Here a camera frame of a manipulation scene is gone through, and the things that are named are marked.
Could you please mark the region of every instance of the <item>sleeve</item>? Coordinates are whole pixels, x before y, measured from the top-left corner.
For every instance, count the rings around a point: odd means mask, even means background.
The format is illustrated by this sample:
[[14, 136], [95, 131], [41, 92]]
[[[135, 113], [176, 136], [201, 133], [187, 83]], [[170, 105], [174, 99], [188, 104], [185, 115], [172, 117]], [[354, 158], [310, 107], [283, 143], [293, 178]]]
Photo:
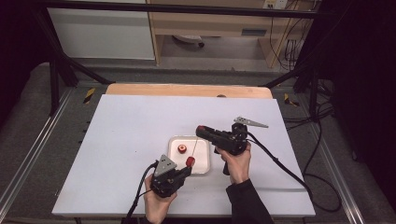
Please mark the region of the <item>sleeve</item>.
[[237, 185], [231, 185], [226, 191], [232, 205], [233, 224], [274, 223], [250, 179]]

